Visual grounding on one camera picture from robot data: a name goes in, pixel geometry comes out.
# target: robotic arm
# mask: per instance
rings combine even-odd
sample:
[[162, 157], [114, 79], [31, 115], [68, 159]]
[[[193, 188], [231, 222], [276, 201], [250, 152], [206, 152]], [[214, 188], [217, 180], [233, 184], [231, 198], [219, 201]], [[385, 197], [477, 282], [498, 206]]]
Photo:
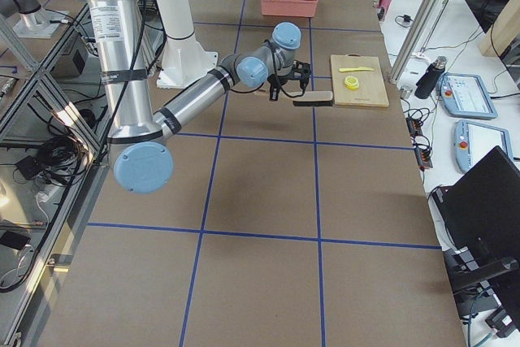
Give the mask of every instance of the robotic arm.
[[37, 31], [50, 24], [38, 0], [0, 0], [0, 15], [4, 18], [19, 13], [28, 30]]
[[276, 26], [272, 38], [248, 54], [233, 54], [152, 115], [147, 72], [137, 26], [138, 0], [85, 0], [89, 4], [102, 83], [113, 117], [107, 138], [109, 164], [118, 183], [135, 193], [161, 188], [173, 172], [166, 139], [242, 81], [251, 89], [271, 83], [270, 99], [282, 85], [299, 80], [303, 92], [310, 65], [295, 62], [301, 32], [290, 23]]

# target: black water bottle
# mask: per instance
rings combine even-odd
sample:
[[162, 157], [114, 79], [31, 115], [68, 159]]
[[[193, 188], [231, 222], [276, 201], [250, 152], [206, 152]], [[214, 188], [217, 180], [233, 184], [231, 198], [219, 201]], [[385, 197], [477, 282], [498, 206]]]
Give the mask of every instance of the black water bottle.
[[436, 87], [437, 81], [446, 69], [448, 59], [444, 56], [439, 56], [436, 61], [431, 63], [421, 79], [415, 84], [415, 96], [419, 99], [426, 99], [430, 96], [431, 91]]

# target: yellow cap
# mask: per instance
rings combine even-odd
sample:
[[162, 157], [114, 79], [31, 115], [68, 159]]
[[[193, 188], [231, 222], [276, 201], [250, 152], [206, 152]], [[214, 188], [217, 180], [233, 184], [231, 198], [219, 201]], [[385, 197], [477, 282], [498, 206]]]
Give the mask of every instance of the yellow cap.
[[354, 76], [347, 76], [344, 79], [344, 85], [347, 89], [355, 90], [359, 88], [359, 80]]

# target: white table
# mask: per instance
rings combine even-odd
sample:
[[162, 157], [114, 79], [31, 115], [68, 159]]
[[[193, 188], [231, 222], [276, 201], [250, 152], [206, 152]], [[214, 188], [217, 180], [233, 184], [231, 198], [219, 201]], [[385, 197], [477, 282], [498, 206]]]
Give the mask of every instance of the white table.
[[[421, 1], [422, 0], [392, 0], [385, 21], [381, 24], [384, 40], [392, 63], [396, 58], [395, 55], [399, 53], [399, 49], [409, 31], [408, 28], [398, 25], [395, 22], [395, 18], [398, 15], [407, 14], [413, 19], [417, 15]], [[442, 0], [439, 0], [439, 4], [433, 13], [434, 16], [431, 18], [431, 21], [423, 32], [416, 50], [419, 50], [420, 46], [426, 40], [427, 34], [431, 31], [431, 26], [433, 25], [438, 12], [440, 12], [441, 1]], [[479, 29], [479, 25], [471, 14], [465, 0], [450, 0], [444, 10], [440, 22], [435, 28], [428, 47], [456, 46], [459, 43], [468, 40], [471, 33], [477, 28]], [[466, 49], [460, 54], [455, 63], [453, 60], [457, 57], [459, 52], [461, 52], [464, 46], [459, 46], [456, 49], [428, 50], [425, 54], [432, 61], [436, 59], [437, 56], [446, 56], [448, 58], [447, 69], [450, 72], [480, 75], [488, 91], [493, 92], [495, 90], [493, 79], [496, 75], [503, 72], [505, 68], [499, 59], [483, 57], [480, 54], [478, 45], [483, 37], [484, 34], [481, 33], [474, 41], [469, 42]], [[414, 87], [415, 90], [415, 83], [424, 74], [427, 66], [427, 61], [411, 59], [406, 65], [406, 69], [397, 83], [397, 88], [400, 88], [402, 85], [409, 85]], [[504, 72], [496, 78], [496, 86], [497, 92], [492, 94], [492, 96], [502, 96], [518, 92], [518, 88], [513, 79], [509, 76], [508, 72]], [[413, 94], [409, 97], [408, 102], [412, 108], [429, 107], [432, 109], [434, 107], [434, 101], [431, 99], [418, 99]], [[494, 100], [493, 104], [498, 112], [498, 118], [475, 121], [508, 129], [511, 137], [513, 155], [520, 156], [520, 137], [518, 136], [520, 134], [520, 97]], [[404, 110], [408, 108], [405, 102], [403, 102], [403, 108]], [[430, 139], [430, 141], [433, 140], [433, 155], [431, 160], [433, 168], [426, 170], [424, 177], [424, 189], [426, 193], [429, 193], [434, 187], [440, 184], [454, 184], [463, 175], [462, 171], [457, 166], [453, 146], [453, 130], [459, 120], [460, 119], [458, 118], [450, 117], [444, 109], [442, 102], [439, 102], [435, 122], [433, 122], [433, 118], [430, 116], [427, 122], [422, 126], [423, 133]], [[442, 218], [432, 201], [430, 202], [430, 209], [437, 227], [437, 234], [441, 245], [443, 246], [443, 249], [447, 249], [449, 245], [445, 236]], [[479, 342], [489, 333], [490, 328], [484, 322], [488, 313], [491, 313], [491, 311], [483, 312], [474, 319], [471, 325], [472, 345]], [[518, 331], [515, 331], [507, 339], [499, 339], [494, 336], [486, 343], [486, 346], [489, 347], [513, 347], [519, 345], [520, 332]]]

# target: yellow knife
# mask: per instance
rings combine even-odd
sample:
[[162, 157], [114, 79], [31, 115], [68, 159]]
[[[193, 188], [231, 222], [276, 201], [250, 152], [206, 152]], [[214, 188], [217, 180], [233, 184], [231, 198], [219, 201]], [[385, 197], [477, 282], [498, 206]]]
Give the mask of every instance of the yellow knife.
[[357, 68], [340, 68], [340, 72], [355, 72], [355, 71], [375, 71], [374, 68], [369, 67], [357, 67]]

